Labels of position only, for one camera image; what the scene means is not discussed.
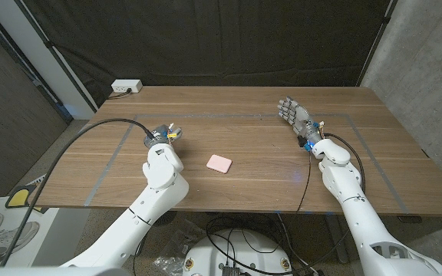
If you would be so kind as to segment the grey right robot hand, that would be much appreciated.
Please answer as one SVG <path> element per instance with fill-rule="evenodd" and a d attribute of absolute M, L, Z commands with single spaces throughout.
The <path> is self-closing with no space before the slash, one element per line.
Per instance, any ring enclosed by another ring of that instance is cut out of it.
<path fill-rule="evenodd" d="M 297 134 L 300 147 L 311 151 L 316 143 L 322 140 L 319 125 L 297 101 L 287 97 L 279 101 L 278 109 L 279 116 L 287 121 Z"/>

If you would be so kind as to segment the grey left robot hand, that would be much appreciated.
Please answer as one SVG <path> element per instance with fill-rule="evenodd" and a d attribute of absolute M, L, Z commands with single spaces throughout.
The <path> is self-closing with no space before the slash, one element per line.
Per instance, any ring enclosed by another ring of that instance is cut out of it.
<path fill-rule="evenodd" d="M 143 140 L 145 147 L 148 149 L 159 143 L 172 144 L 176 140 L 179 140 L 183 134 L 180 127 L 170 124 L 169 126 L 162 124 L 156 127 L 152 132 L 153 137 L 149 138 L 146 136 Z"/>

